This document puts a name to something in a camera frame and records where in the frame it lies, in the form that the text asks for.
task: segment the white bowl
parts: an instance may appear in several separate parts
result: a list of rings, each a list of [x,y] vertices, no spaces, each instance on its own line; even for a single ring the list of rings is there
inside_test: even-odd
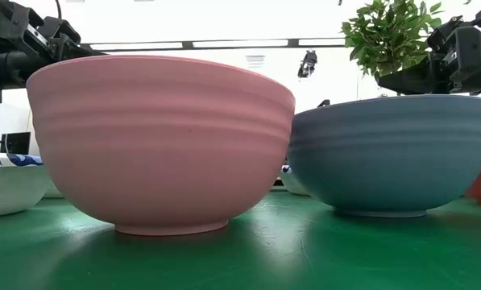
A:
[[[302,196],[309,196],[309,194],[306,192],[306,189],[296,178],[296,175],[292,173],[290,166],[283,165],[281,167],[280,179],[288,192]]]
[[[0,154],[0,215],[36,205],[50,183],[41,158]]]
[[[60,193],[59,189],[57,189],[57,187],[51,181],[44,198],[63,198],[63,194]]]

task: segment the bowl rim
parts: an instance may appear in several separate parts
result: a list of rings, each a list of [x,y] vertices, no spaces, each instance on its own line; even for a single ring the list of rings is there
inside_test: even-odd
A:
[[[478,100],[481,101],[481,97],[476,97],[476,96],[464,96],[464,95],[458,95],[458,94],[445,94],[445,93],[426,93],[426,94],[414,94],[414,95],[407,95],[407,96],[395,96],[395,97],[375,97],[375,98],[370,98],[370,99],[365,99],[365,100],[356,100],[356,101],[346,101],[338,104],[333,104],[329,106],[321,106],[318,108],[312,108],[310,110],[305,110],[302,111],[298,114],[296,114],[295,117],[304,115],[304,114],[309,114],[312,112],[319,112],[321,110],[327,110],[329,108],[334,108],[334,107],[342,107],[342,106],[349,106],[349,105],[354,105],[354,104],[363,104],[363,103],[368,103],[368,102],[398,102],[398,100],[409,100],[409,99],[422,99],[422,98],[462,98],[462,99],[473,99],[473,100]]]
[[[79,62],[86,62],[86,61],[95,61],[95,60],[101,60],[101,59],[149,59],[149,60],[174,60],[174,61],[180,61],[180,62],[193,62],[193,63],[197,63],[197,64],[204,64],[204,65],[211,65],[211,66],[220,66],[220,67],[223,67],[223,68],[228,68],[228,69],[233,69],[237,72],[241,72],[241,73],[247,73],[247,74],[251,74],[251,75],[255,75],[257,77],[261,77],[262,79],[264,79],[265,81],[270,81],[272,84],[274,85],[278,85],[280,87],[283,87],[285,90],[288,91],[288,93],[290,93],[291,95],[293,95],[292,91],[287,88],[287,86],[281,84],[280,82],[274,80],[274,79],[271,79],[270,77],[266,77],[260,73],[257,73],[257,72],[253,72],[253,71],[250,71],[248,69],[244,69],[244,68],[239,68],[239,67],[235,67],[233,65],[229,65],[229,64],[221,64],[221,63],[218,63],[218,62],[214,62],[214,61],[210,61],[210,60],[199,60],[199,59],[194,59],[194,58],[190,58],[190,57],[181,57],[181,56],[149,56],[149,55],[104,55],[104,56],[87,56],[87,57],[81,57],[81,58],[76,58],[76,59],[71,59],[71,60],[63,60],[63,61],[60,61],[60,62],[57,62],[55,64],[50,64],[50,65],[47,65],[45,67],[42,67],[40,68],[39,70],[35,71],[30,77],[28,80],[30,79],[33,79],[34,76],[36,74],[41,74],[41,73],[44,73],[46,71],[48,71],[49,69],[52,69],[52,68],[57,68],[59,66],[63,66],[63,65],[66,65],[66,64],[76,64],[76,63],[79,63]]]
[[[41,157],[35,155],[0,153],[0,168],[43,166]]]

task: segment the green table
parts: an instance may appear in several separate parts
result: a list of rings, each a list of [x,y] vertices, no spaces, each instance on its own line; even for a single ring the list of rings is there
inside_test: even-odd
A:
[[[481,206],[423,218],[339,217],[270,193],[208,234],[114,232],[67,201],[0,217],[0,290],[481,290]]]

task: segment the ceiling light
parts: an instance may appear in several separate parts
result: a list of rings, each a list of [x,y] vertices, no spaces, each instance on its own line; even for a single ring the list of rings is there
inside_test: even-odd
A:
[[[344,39],[343,38],[299,39],[299,46],[314,46],[314,45],[344,45]]]
[[[283,47],[288,45],[286,39],[271,40],[225,40],[225,41],[194,41],[195,48],[242,48],[242,47]]]
[[[107,44],[92,44],[92,49],[99,51],[107,50],[140,50],[140,49],[167,49],[167,48],[183,48],[181,42],[175,43],[107,43]]]

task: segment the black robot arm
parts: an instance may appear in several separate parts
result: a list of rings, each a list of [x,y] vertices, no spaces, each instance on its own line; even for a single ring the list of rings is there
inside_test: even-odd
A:
[[[476,20],[453,17],[427,39],[431,48],[419,64],[377,79],[402,94],[481,93],[481,11]]]
[[[0,90],[23,88],[27,78],[43,66],[103,54],[80,43],[68,21],[42,19],[31,8],[0,0]]]

